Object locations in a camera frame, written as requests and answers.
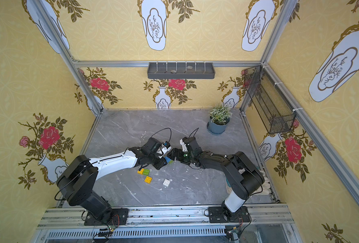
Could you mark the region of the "green lego brick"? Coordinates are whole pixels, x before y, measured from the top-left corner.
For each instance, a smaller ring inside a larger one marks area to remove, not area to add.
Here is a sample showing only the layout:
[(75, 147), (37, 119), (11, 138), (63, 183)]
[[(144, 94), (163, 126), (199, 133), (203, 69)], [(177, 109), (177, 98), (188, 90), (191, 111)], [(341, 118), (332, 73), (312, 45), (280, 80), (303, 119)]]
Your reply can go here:
[(149, 170), (149, 169), (143, 169), (143, 175), (148, 176), (149, 173), (150, 173), (150, 170)]

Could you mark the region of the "white lego brick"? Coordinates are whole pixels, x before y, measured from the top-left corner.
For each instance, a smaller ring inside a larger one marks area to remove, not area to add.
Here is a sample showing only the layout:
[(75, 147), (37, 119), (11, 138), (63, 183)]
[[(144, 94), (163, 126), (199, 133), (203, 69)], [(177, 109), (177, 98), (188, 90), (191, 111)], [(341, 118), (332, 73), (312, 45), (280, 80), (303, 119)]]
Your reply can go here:
[(163, 182), (163, 185), (168, 187), (170, 182), (171, 182), (171, 180), (165, 179), (164, 182)]

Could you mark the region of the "blue long lego brick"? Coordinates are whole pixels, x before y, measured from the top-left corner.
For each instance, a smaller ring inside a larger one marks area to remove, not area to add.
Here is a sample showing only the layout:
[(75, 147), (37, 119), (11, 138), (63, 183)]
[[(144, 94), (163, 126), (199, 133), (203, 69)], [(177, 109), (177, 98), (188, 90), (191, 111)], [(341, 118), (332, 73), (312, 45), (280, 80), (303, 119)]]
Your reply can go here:
[(170, 159), (169, 157), (165, 157), (165, 160), (166, 160), (167, 164), (169, 164), (169, 165), (174, 163), (174, 160)]

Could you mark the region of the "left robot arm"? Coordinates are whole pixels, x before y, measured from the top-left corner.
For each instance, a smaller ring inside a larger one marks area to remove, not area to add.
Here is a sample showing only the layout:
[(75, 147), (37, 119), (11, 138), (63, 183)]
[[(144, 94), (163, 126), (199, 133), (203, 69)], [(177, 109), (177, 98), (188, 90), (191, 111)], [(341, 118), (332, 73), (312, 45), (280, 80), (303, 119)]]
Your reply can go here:
[(81, 206), (102, 223), (115, 216), (110, 204), (93, 187), (96, 180), (124, 169), (152, 165), (157, 170), (167, 164), (171, 144), (151, 137), (142, 147), (130, 147), (124, 152), (101, 158), (76, 157), (58, 177), (56, 185), (70, 206)]

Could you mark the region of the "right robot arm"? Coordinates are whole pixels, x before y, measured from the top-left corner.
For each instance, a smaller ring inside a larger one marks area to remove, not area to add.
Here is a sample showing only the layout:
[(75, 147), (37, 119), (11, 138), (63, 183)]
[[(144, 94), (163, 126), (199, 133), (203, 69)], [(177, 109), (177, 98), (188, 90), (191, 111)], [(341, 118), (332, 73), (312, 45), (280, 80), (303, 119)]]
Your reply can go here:
[(225, 199), (223, 207), (230, 213), (236, 213), (259, 188), (263, 188), (263, 174), (245, 153), (239, 151), (233, 155), (220, 155), (203, 151), (195, 137), (185, 137), (181, 139), (180, 144), (181, 149), (175, 148), (168, 154), (170, 159), (224, 173), (232, 191)]

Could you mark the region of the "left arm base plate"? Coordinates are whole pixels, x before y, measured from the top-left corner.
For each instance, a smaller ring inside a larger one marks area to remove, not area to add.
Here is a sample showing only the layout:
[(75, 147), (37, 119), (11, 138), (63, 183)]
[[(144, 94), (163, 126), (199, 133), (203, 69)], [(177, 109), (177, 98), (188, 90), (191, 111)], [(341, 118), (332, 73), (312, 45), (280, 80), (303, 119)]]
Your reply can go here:
[(103, 216), (94, 217), (92, 213), (88, 213), (84, 221), (85, 226), (123, 226), (126, 225), (129, 215), (128, 208), (112, 208), (106, 211)]

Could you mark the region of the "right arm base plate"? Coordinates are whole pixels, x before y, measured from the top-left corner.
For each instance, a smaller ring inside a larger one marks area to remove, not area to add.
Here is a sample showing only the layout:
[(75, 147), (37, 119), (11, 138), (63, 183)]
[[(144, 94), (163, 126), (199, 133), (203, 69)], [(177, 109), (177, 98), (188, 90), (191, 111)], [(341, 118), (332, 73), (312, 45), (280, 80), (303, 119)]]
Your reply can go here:
[(251, 221), (247, 207), (241, 206), (232, 213), (225, 206), (209, 207), (207, 209), (210, 223), (249, 223)]

